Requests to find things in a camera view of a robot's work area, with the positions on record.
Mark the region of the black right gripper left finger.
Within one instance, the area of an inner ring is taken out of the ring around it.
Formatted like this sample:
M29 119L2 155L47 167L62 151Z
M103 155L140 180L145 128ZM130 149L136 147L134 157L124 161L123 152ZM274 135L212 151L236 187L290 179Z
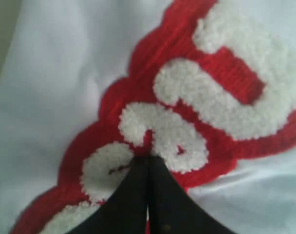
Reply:
M70 234L144 234L147 224L148 157L135 157L110 198Z

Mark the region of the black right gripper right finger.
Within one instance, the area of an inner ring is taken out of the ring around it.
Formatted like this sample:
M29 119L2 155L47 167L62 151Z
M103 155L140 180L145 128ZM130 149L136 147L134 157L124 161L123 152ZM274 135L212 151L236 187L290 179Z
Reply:
M160 157L148 159L147 193L151 234L227 233L186 194Z

